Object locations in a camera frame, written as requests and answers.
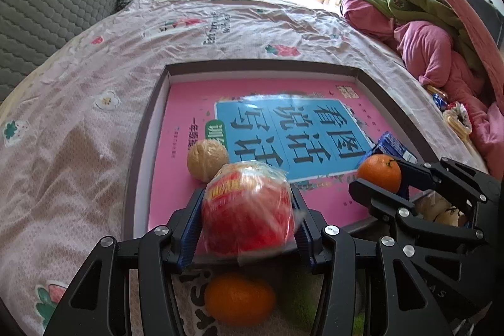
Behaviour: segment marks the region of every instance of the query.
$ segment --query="plastic-wrapped apple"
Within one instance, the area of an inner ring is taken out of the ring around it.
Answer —
[[[197,180],[207,183],[224,164],[229,162],[229,154],[216,140],[196,142],[187,153],[187,168]]]
[[[233,256],[285,245],[294,229],[291,196],[285,173],[263,162],[223,166],[202,203],[207,250]]]

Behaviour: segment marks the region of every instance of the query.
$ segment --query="green label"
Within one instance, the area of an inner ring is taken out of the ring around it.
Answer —
[[[226,128],[222,120],[210,120],[205,125],[205,138],[220,142],[227,150]]]

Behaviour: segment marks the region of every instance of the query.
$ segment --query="beige round ball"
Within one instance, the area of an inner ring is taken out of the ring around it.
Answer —
[[[216,140],[201,140],[187,153],[187,168],[197,180],[210,182],[224,164],[229,163],[226,147]]]

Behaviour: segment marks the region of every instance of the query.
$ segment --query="plastic bag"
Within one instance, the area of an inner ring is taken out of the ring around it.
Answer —
[[[208,183],[202,204],[203,243],[220,256],[266,256],[294,232],[285,173],[259,161],[226,164]]]
[[[468,141],[469,135],[472,133],[472,125],[469,120],[469,113],[463,104],[459,102],[450,103],[448,108],[443,112],[443,119],[453,131],[457,133],[462,141]]]

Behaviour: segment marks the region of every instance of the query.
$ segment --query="mandarin orange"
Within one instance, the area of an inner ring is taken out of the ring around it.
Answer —
[[[401,169],[392,157],[386,154],[374,154],[359,165],[357,178],[396,194],[401,186]]]
[[[251,280],[240,273],[214,278],[205,290],[208,313],[231,326],[256,326],[273,311],[276,296],[266,282]]]

